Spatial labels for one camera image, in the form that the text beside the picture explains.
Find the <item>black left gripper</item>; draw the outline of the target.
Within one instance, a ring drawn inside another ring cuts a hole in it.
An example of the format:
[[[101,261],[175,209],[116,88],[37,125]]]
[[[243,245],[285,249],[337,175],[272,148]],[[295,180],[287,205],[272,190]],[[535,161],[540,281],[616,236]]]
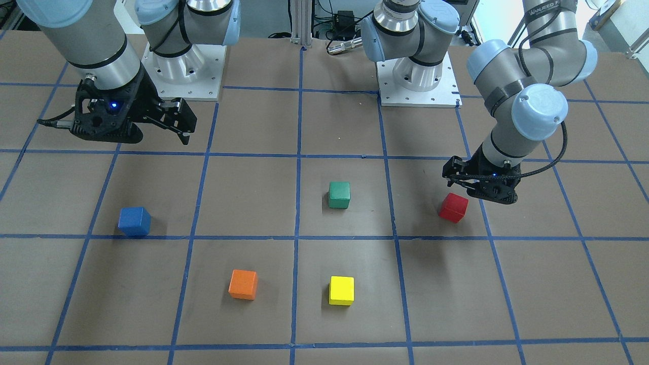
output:
[[[512,205],[518,201],[516,186],[519,178],[503,179],[503,176],[519,175],[521,166],[511,164],[501,168],[492,164],[482,150],[477,150],[465,161],[461,157],[450,157],[442,170],[443,178],[448,180],[447,187],[457,184],[467,190],[471,197],[492,201],[503,205]],[[481,176],[474,183],[466,182],[467,175]]]

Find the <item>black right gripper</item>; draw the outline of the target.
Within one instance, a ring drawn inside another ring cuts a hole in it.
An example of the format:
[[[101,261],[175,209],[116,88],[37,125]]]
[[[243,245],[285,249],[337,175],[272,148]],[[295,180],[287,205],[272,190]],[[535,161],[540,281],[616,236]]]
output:
[[[79,83],[71,134],[90,141],[139,143],[143,132],[137,123],[153,123],[174,132],[183,145],[189,144],[196,115],[185,99],[162,101],[144,68],[116,89],[100,90],[97,81],[87,74]]]

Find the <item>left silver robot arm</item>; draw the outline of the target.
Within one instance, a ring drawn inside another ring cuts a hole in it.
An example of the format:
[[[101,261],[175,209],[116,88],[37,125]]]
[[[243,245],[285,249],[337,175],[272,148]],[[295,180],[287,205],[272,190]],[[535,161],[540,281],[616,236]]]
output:
[[[524,157],[556,129],[566,134],[568,102],[559,87],[584,80],[598,61],[593,44],[578,37],[576,1],[524,1],[522,6],[529,48],[487,40],[466,63],[496,125],[469,160],[454,156],[442,173],[448,185],[503,205],[518,199]],[[396,60],[392,78],[412,92],[439,85],[458,30],[457,10],[443,1],[382,1],[360,23],[367,58]]]

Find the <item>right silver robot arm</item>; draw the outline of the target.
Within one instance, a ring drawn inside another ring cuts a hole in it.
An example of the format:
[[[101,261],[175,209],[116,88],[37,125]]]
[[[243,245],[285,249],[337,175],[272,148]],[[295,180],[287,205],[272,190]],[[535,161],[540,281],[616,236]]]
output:
[[[114,1],[19,1],[22,12],[50,39],[81,80],[68,111],[39,124],[80,139],[139,143],[139,123],[176,134],[188,144],[197,117],[182,97],[162,85],[213,81],[216,59],[240,35],[239,1],[137,1],[137,21],[148,39],[139,56],[115,15]]]

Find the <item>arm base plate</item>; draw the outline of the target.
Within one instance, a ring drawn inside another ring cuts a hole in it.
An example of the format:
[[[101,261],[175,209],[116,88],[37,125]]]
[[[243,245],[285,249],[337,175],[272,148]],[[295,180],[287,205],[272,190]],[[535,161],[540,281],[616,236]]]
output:
[[[185,55],[165,58],[146,48],[141,61],[160,98],[216,102],[228,50],[227,46],[192,45]]]
[[[460,92],[450,56],[431,67],[410,58],[376,62],[376,78],[382,106],[461,107]]]

